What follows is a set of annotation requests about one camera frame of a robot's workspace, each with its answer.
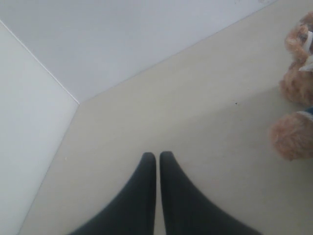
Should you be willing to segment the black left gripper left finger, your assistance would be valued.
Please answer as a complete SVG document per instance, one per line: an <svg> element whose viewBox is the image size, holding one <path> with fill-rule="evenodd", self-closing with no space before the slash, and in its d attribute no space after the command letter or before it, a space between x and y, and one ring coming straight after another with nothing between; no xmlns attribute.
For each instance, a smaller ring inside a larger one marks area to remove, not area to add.
<svg viewBox="0 0 313 235"><path fill-rule="evenodd" d="M157 166L147 152L116 197L73 235L152 235L155 224Z"/></svg>

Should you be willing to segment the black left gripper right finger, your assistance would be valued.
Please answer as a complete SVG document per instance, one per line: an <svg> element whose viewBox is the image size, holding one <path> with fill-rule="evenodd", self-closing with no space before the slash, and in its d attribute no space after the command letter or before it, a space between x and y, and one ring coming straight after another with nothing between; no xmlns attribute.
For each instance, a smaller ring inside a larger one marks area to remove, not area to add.
<svg viewBox="0 0 313 235"><path fill-rule="evenodd" d="M160 187L168 235L257 235L197 189L170 151L160 154Z"/></svg>

